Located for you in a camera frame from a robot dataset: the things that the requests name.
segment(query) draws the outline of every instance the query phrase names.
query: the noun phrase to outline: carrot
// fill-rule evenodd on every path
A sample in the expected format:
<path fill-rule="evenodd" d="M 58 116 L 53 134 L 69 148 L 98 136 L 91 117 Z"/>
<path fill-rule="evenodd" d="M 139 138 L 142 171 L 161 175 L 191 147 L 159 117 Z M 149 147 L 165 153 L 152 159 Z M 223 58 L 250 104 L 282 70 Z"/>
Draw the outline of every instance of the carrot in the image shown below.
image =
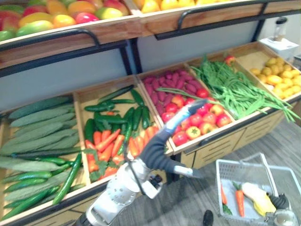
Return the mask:
<path fill-rule="evenodd" d="M 102 140 L 101 143 L 99 143 L 96 148 L 99 152 L 103 152 L 109 145 L 112 143 L 116 137 L 119 135 L 120 129 L 116 130 L 114 133 L 108 136 L 105 140 Z"/>
<path fill-rule="evenodd" d="M 241 190 L 241 187 L 235 182 L 232 182 L 236 188 L 235 197 L 238 205 L 238 211 L 241 217 L 245 217 L 245 208 L 244 208 L 244 193 Z"/>
<path fill-rule="evenodd" d="M 112 150 L 112 156 L 117 155 L 118 150 L 120 149 L 122 142 L 124 141 L 124 135 L 119 134 L 116 138 L 113 150 Z"/>
<path fill-rule="evenodd" d="M 143 139 L 141 136 L 137 136 L 135 138 L 135 141 L 137 143 L 137 147 L 139 148 L 139 153 L 141 153 L 143 151 Z"/>
<path fill-rule="evenodd" d="M 139 149 L 135 144 L 134 138 L 130 137 L 128 141 L 128 147 L 130 149 L 131 155 L 135 158 L 139 155 Z"/>
<path fill-rule="evenodd" d="M 98 145 L 102 141 L 102 133 L 100 131 L 95 131 L 93 133 L 94 145 Z"/>
<path fill-rule="evenodd" d="M 106 140 L 111 135 L 111 130 L 104 130 L 102 134 L 102 141 Z"/>
<path fill-rule="evenodd" d="M 226 197 L 225 192 L 222 188 L 222 184 L 221 184 L 221 193 L 222 193 L 222 203 L 227 205 L 227 197 Z"/>
<path fill-rule="evenodd" d="M 98 157 L 99 161 L 106 161 L 106 162 L 109 161 L 109 159 L 112 155 L 113 147 L 114 147 L 114 144 L 110 143 L 110 145 L 105 149 L 105 151 L 99 155 L 99 157 Z"/>

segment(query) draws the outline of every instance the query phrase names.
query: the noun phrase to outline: yellow fruit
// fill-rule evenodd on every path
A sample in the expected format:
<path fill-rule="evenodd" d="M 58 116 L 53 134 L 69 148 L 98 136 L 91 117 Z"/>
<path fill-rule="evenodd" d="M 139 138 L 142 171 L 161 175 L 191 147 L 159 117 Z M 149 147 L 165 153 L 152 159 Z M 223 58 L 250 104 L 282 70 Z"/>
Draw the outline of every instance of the yellow fruit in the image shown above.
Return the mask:
<path fill-rule="evenodd" d="M 291 89 L 293 90 L 294 94 L 295 93 L 299 93 L 301 91 L 301 87 L 300 86 L 293 86 Z"/>
<path fill-rule="evenodd" d="M 270 75 L 267 77 L 267 84 L 275 86 L 276 84 L 282 83 L 282 78 L 277 75 Z"/>
<path fill-rule="evenodd" d="M 265 74 L 267 76 L 272 74 L 272 70 L 269 67 L 264 67 L 261 71 L 262 74 Z"/>
<path fill-rule="evenodd" d="M 292 67 L 290 65 L 283 65 L 283 69 L 285 71 L 291 71 L 292 70 Z"/>
<path fill-rule="evenodd" d="M 277 62 L 277 64 L 284 65 L 284 60 L 282 58 L 280 58 L 280 57 L 276 58 L 276 62 Z"/>
<path fill-rule="evenodd" d="M 266 77 L 264 74 L 259 74 L 259 75 L 257 76 L 257 78 L 258 78 L 260 81 L 262 81 L 263 83 L 266 83 L 266 81 L 267 81 L 267 77 Z"/>
<path fill-rule="evenodd" d="M 289 71 L 284 71 L 281 73 L 280 75 L 282 78 L 288 78 L 288 79 L 292 79 L 293 78 L 293 75 L 291 72 Z"/>
<path fill-rule="evenodd" d="M 283 91 L 283 90 L 286 90 L 288 88 L 288 84 L 286 84 L 286 83 L 278 83 L 278 84 L 275 85 L 275 88 L 281 89 Z"/>
<path fill-rule="evenodd" d="M 273 89 L 273 92 L 274 92 L 278 97 L 280 97 L 281 99 L 284 98 L 284 94 L 283 94 L 283 92 L 282 92 L 281 89 L 275 87 L 275 88 Z"/>
<path fill-rule="evenodd" d="M 257 69 L 257 68 L 251 68 L 250 69 L 250 72 L 252 72 L 254 75 L 259 75 L 260 74 L 260 71 L 259 71 L 259 69 Z"/>
<path fill-rule="evenodd" d="M 276 58 L 271 58 L 270 60 L 268 60 L 265 65 L 266 66 L 271 66 L 271 65 L 274 65 L 276 63 Z"/>
<path fill-rule="evenodd" d="M 278 75 L 279 73 L 279 68 L 277 65 L 271 65 L 270 69 L 272 70 L 272 74 Z"/>
<path fill-rule="evenodd" d="M 288 78 L 283 79 L 283 83 L 287 84 L 288 87 L 293 86 L 293 81 L 291 79 L 288 79 Z"/>

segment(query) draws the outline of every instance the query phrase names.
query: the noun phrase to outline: purple sweet potato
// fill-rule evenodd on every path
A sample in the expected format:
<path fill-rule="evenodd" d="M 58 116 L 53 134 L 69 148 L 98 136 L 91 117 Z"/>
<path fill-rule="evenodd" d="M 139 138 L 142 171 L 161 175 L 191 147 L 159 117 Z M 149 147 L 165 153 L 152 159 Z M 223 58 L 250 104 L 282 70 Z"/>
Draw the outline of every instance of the purple sweet potato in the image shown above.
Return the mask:
<path fill-rule="evenodd" d="M 193 79 L 193 80 L 190 80 L 188 81 L 189 84 L 193 85 L 195 88 L 197 89 L 201 89 L 203 88 L 201 83 L 199 83 L 197 80 Z"/>
<path fill-rule="evenodd" d="M 185 83 L 185 79 L 184 78 L 180 78 L 176 84 L 176 88 L 177 89 L 182 89 Z"/>
<path fill-rule="evenodd" d="M 163 102 L 163 106 L 165 107 L 166 105 L 168 105 L 171 102 L 172 98 L 173 98 L 173 95 L 171 93 L 167 94 L 167 96 L 165 97 L 165 100 Z"/>
<path fill-rule="evenodd" d="M 197 88 L 195 88 L 193 85 L 191 85 L 191 84 L 189 84 L 189 83 L 187 83 L 187 84 L 185 85 L 185 88 L 186 88 L 187 90 L 191 91 L 192 93 L 196 93 L 196 91 L 197 91 Z"/>
<path fill-rule="evenodd" d="M 165 96 L 166 96 L 165 92 L 163 92 L 163 91 L 158 91 L 158 98 L 159 98 L 159 101 L 164 101 Z"/>
<path fill-rule="evenodd" d="M 160 87 L 157 79 L 154 79 L 151 84 L 154 90 Z"/>
<path fill-rule="evenodd" d="M 174 72 L 173 77 L 172 77 L 172 81 L 174 82 L 174 84 L 177 84 L 178 80 L 179 80 L 179 73 Z"/>
<path fill-rule="evenodd" d="M 162 115 L 164 113 L 164 107 L 162 106 L 162 104 L 160 102 L 158 102 L 156 104 L 156 109 L 157 109 L 159 115 Z"/>
<path fill-rule="evenodd" d="M 154 105 L 156 105 L 158 103 L 158 95 L 156 92 L 153 92 L 150 96 L 152 102 L 154 103 Z"/>
<path fill-rule="evenodd" d="M 152 89 L 152 86 L 151 86 L 149 83 L 145 83 L 144 86 L 145 86 L 145 89 L 146 89 L 147 93 L 148 93 L 149 95 L 151 95 L 152 92 L 154 91 L 154 90 Z"/>
<path fill-rule="evenodd" d="M 170 88 L 175 88 L 175 84 L 172 80 L 166 79 L 165 83 L 170 87 Z"/>

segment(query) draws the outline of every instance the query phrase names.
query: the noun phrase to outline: tomato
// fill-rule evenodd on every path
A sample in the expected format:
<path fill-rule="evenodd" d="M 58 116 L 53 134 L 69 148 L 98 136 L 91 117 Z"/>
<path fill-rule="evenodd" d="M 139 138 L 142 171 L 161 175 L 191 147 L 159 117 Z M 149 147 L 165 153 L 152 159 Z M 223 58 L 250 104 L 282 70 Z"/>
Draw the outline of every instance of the tomato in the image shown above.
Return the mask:
<path fill-rule="evenodd" d="M 192 126 L 199 126 L 202 122 L 202 116 L 199 114 L 194 114 L 189 117 L 189 120 Z"/>
<path fill-rule="evenodd" d="M 195 101 L 195 99 L 189 97 L 189 98 L 186 99 L 184 105 L 190 105 L 190 104 L 192 104 L 194 101 Z"/>
<path fill-rule="evenodd" d="M 173 136 L 173 142 L 176 146 L 185 144 L 187 141 L 188 138 L 184 131 L 178 132 Z"/>
<path fill-rule="evenodd" d="M 164 123 L 168 122 L 174 116 L 173 112 L 165 112 L 162 114 L 162 120 Z"/>
<path fill-rule="evenodd" d="M 208 112 L 203 116 L 203 121 L 214 125 L 216 123 L 216 116 L 215 114 Z"/>
<path fill-rule="evenodd" d="M 186 130 L 186 135 L 190 140 L 193 140 L 201 135 L 201 130 L 196 126 L 191 126 Z"/>
<path fill-rule="evenodd" d="M 200 88 L 197 90 L 197 96 L 200 98 L 206 98 L 209 96 L 209 92 L 205 88 Z"/>
<path fill-rule="evenodd" d="M 183 121 L 181 122 L 181 128 L 182 128 L 183 130 L 188 129 L 190 126 L 191 126 L 191 123 L 190 123 L 190 119 L 189 119 L 189 118 L 187 118 L 187 119 L 185 119 L 185 120 L 183 120 Z"/>
<path fill-rule="evenodd" d="M 56 15 L 53 18 L 53 26 L 55 28 L 59 28 L 59 27 L 66 27 L 66 26 L 71 26 L 71 25 L 75 25 L 76 22 L 75 20 L 68 15 Z"/>
<path fill-rule="evenodd" d="M 99 20 L 98 17 L 94 16 L 91 13 L 78 13 L 75 17 L 75 21 L 77 24 L 83 24 L 97 20 Z"/>
<path fill-rule="evenodd" d="M 176 105 L 175 103 L 169 103 L 168 105 L 166 105 L 165 111 L 176 113 L 178 111 L 178 105 Z"/>

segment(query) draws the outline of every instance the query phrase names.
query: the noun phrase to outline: red tomato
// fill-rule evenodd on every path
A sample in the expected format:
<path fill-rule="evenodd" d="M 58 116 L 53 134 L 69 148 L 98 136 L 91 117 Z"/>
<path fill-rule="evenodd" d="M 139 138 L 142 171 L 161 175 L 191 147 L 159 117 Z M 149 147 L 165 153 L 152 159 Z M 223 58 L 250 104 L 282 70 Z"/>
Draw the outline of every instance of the red tomato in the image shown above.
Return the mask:
<path fill-rule="evenodd" d="M 169 103 L 168 105 L 166 105 L 165 111 L 176 113 L 178 111 L 178 105 L 176 105 L 175 103 Z"/>
<path fill-rule="evenodd" d="M 185 144 L 187 141 L 188 138 L 184 131 L 178 132 L 173 136 L 173 142 L 176 146 Z"/>
<path fill-rule="evenodd" d="M 168 122 L 174 116 L 173 112 L 165 112 L 162 114 L 162 120 L 164 123 Z"/>
<path fill-rule="evenodd" d="M 203 116 L 203 121 L 214 125 L 216 123 L 216 116 L 215 114 L 208 112 Z"/>
<path fill-rule="evenodd" d="M 194 114 L 189 117 L 189 120 L 192 126 L 199 126 L 202 122 L 202 116 L 199 114 Z"/>
<path fill-rule="evenodd" d="M 197 96 L 200 98 L 206 98 L 209 96 L 209 92 L 205 88 L 201 88 L 197 90 Z"/>

